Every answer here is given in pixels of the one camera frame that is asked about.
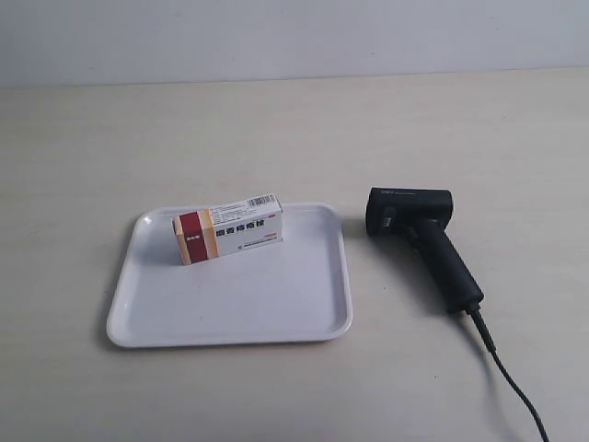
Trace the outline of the white red medicine box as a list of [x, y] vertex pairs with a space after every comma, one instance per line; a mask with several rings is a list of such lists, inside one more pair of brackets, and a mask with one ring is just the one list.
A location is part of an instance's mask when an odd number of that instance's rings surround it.
[[177, 215], [172, 226], [185, 265], [283, 240], [283, 209], [273, 193]]

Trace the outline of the black handheld barcode scanner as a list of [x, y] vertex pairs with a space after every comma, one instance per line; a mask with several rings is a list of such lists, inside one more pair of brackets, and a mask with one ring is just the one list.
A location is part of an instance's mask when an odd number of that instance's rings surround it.
[[403, 237], [418, 252], [451, 314], [479, 314], [484, 295], [445, 229], [454, 210], [449, 190], [374, 187], [365, 210], [370, 237]]

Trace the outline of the white rectangular plastic tray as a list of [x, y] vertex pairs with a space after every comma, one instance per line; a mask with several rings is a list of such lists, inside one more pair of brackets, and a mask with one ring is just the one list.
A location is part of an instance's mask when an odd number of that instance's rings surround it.
[[182, 263], [179, 207], [141, 215], [106, 322], [122, 348], [324, 342], [352, 324], [340, 216], [286, 204], [283, 240], [209, 262]]

